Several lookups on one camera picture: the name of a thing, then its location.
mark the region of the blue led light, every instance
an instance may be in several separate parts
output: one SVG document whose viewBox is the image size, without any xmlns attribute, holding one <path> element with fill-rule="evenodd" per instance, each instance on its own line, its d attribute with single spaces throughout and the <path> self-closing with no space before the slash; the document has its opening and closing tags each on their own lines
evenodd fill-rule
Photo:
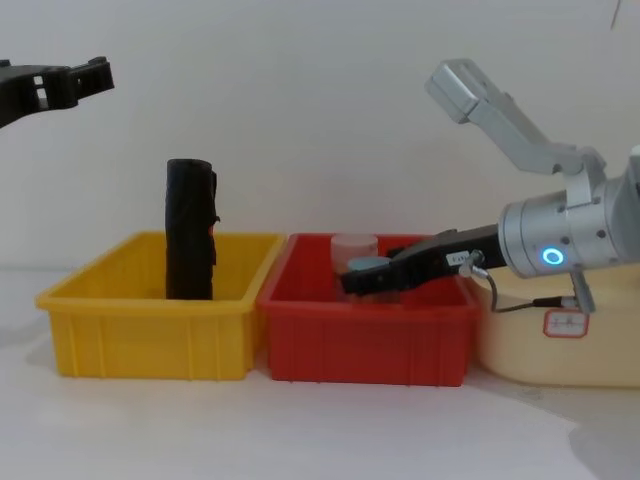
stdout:
<svg viewBox="0 0 640 480">
<path fill-rule="evenodd" d="M 542 251 L 542 260 L 549 265 L 562 265 L 564 254 L 557 248 L 545 248 Z"/>
</svg>

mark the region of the black cylindrical object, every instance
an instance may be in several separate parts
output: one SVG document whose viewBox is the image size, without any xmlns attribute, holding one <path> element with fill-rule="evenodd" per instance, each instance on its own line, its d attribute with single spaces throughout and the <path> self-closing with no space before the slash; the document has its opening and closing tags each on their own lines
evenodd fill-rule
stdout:
<svg viewBox="0 0 640 480">
<path fill-rule="evenodd" d="M 167 235 L 166 297 L 211 300 L 216 249 L 212 227 L 217 176 L 203 160 L 172 159 L 167 163 L 165 230 Z"/>
</svg>

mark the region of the beige plastic bin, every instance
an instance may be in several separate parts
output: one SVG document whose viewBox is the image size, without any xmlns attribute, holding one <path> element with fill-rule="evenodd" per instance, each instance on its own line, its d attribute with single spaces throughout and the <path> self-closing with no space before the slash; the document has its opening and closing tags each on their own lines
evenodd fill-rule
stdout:
<svg viewBox="0 0 640 480">
<path fill-rule="evenodd" d="M 573 293 L 568 275 L 525 280 L 506 268 L 492 274 L 499 306 Z M 493 314 L 479 325 L 480 362 L 497 375 L 523 383 L 640 387 L 640 266 L 590 271 L 586 276 L 597 311 L 582 328 L 584 336 L 547 336 L 549 330 L 552 335 L 558 332 L 556 323 L 547 324 L 545 333 L 547 309 Z M 488 285 L 478 284 L 488 301 Z"/>
</svg>

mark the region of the white wall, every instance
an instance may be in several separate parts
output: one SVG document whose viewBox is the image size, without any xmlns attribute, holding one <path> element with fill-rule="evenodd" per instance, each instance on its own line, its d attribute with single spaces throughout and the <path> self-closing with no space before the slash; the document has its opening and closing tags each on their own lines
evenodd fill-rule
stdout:
<svg viewBox="0 0 640 480">
<path fill-rule="evenodd" d="M 640 143 L 640 3 L 2 0 L 1 56 L 112 62 L 117 87 L 0 130 L 0 265 L 163 228 L 165 162 L 211 161 L 225 230 L 435 232 L 558 188 L 424 92 L 473 58 L 550 138 L 619 174 Z"/>
</svg>

